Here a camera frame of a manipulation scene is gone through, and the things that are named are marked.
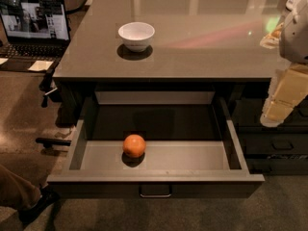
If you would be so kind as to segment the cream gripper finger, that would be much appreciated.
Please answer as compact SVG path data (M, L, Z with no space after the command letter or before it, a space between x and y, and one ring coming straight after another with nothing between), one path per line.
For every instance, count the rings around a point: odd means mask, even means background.
M270 33L265 35L260 41L260 46L267 49L277 48L279 46L283 25L284 23L278 24Z
M260 122L265 127L277 127L308 95L308 65L290 64L277 70L269 84Z

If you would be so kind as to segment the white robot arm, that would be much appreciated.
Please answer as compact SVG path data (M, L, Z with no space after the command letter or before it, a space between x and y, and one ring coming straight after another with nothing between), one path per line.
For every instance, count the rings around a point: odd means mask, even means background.
M308 0L288 0L286 8L290 12L284 21L260 41L265 48L279 48L280 56L291 63L270 80L260 116L266 127L282 124L308 95Z

